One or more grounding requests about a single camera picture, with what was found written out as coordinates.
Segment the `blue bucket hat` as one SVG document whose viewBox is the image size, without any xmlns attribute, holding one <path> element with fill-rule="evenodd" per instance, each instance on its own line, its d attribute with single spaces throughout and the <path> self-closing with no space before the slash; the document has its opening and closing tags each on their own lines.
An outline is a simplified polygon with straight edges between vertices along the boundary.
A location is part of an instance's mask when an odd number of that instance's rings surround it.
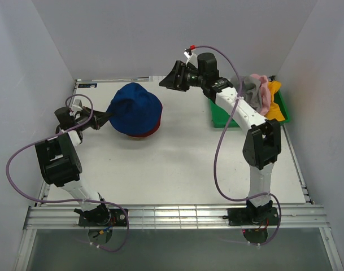
<svg viewBox="0 0 344 271">
<path fill-rule="evenodd" d="M 162 118 L 163 105 L 153 93 L 132 82 L 119 89 L 106 112 L 112 127 L 125 135 L 142 134 L 151 130 Z"/>
</svg>

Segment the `dark red bucket hat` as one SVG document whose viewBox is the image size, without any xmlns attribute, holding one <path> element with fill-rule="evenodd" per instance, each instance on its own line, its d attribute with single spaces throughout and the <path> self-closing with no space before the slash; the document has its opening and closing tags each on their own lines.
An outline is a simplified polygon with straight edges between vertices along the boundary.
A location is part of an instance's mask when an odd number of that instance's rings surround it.
<svg viewBox="0 0 344 271">
<path fill-rule="evenodd" d="M 149 130 L 148 132 L 146 133 L 142 133 L 142 134 L 134 134 L 134 135 L 130 135 L 128 134 L 128 136 L 143 136 L 143 137 L 149 137 L 151 135 L 153 135 L 159 128 L 160 128 L 160 123 L 161 123 L 161 119 L 159 119 L 157 121 L 157 123 L 155 124 L 155 126 Z"/>
</svg>

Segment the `grey bucket hat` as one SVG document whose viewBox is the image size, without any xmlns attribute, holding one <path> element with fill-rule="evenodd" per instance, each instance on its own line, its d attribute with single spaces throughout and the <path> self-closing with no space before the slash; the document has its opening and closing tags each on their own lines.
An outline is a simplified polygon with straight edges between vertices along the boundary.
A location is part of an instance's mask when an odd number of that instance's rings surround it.
<svg viewBox="0 0 344 271">
<path fill-rule="evenodd" d="M 242 76 L 241 96 L 258 113 L 263 108 L 263 100 L 260 92 L 261 82 L 252 76 Z"/>
</svg>

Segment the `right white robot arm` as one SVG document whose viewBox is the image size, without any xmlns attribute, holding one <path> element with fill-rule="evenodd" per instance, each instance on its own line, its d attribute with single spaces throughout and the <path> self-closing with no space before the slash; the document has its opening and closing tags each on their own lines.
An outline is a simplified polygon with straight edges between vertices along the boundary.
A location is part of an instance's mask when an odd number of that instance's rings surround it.
<svg viewBox="0 0 344 271">
<path fill-rule="evenodd" d="M 271 195 L 272 170 L 281 153 L 281 128 L 277 120 L 268 120 L 257 113 L 226 78 L 219 75 L 212 53 L 186 53 L 186 62 L 175 62 L 171 72 L 159 86 L 187 91 L 199 87 L 215 105 L 223 109 L 242 129 L 246 138 L 242 155 L 250 167 L 250 188 L 245 207 L 229 208 L 223 218 L 230 226 L 276 225 L 277 209 Z"/>
</svg>

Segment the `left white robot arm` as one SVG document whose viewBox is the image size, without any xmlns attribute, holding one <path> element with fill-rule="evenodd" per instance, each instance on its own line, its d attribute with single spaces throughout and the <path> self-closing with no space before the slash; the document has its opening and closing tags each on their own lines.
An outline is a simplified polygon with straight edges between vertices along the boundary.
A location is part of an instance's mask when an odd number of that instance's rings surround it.
<svg viewBox="0 0 344 271">
<path fill-rule="evenodd" d="M 111 212 L 100 193 L 81 179 L 82 165 L 75 147 L 82 143 L 84 130 L 99 130 L 112 113 L 80 107 L 74 116 L 70 108 L 62 107 L 54 114 L 61 135 L 35 145 L 42 177 L 47 184 L 61 188 L 77 199 L 80 208 L 75 212 L 88 222 L 100 226 L 108 224 Z"/>
</svg>

